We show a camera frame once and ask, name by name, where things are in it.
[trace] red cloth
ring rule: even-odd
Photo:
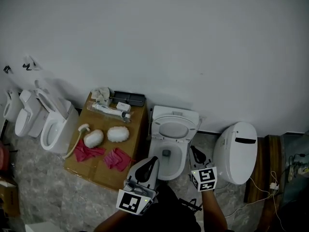
[[[94,147],[92,149],[88,148],[82,140],[80,140],[74,150],[74,154],[76,156],[76,160],[81,162],[83,160],[87,160],[92,157],[104,155],[104,148]]]
[[[120,148],[113,149],[106,157],[104,157],[104,162],[109,169],[116,167],[120,172],[129,165],[130,161],[131,157]]]

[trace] white toilet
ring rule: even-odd
[[[149,157],[159,158],[158,179],[172,180],[182,173],[187,150],[199,125],[197,112],[154,107]]]
[[[23,90],[19,96],[25,108],[18,114],[15,123],[15,134],[19,137],[38,137],[47,119],[48,112],[41,106],[35,94],[28,90]]]
[[[244,184],[251,176],[257,155],[257,135],[253,125],[238,122],[227,128],[216,142],[213,162],[224,180]]]
[[[20,110],[24,108],[24,106],[16,89],[10,88],[4,90],[4,93],[7,97],[7,103],[4,108],[3,117],[8,121],[15,123]]]
[[[41,133],[43,149],[59,154],[66,153],[78,122],[78,112],[70,101],[55,97],[55,93],[46,88],[37,88],[35,92],[49,112]]]

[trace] gray tile floor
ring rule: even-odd
[[[197,134],[193,145],[204,148],[212,157],[217,137]],[[117,192],[110,191],[74,176],[63,169],[63,160],[56,154],[44,151],[40,139],[19,138],[14,133],[14,124],[9,123],[4,143],[11,143],[15,180],[19,186],[21,219],[11,219],[10,224],[17,232],[24,232],[24,223],[51,221],[65,232],[81,230],[93,231],[103,220],[112,215],[117,200]],[[197,193],[188,179],[186,166],[181,176],[169,182],[179,198],[190,201],[197,198],[201,204],[201,194]],[[216,188],[227,183],[218,180]],[[244,206],[245,185],[228,187],[215,191],[218,203],[225,215]],[[248,205],[227,218],[230,229],[237,232],[253,232],[261,216],[263,202]],[[202,228],[203,213],[196,213]]]

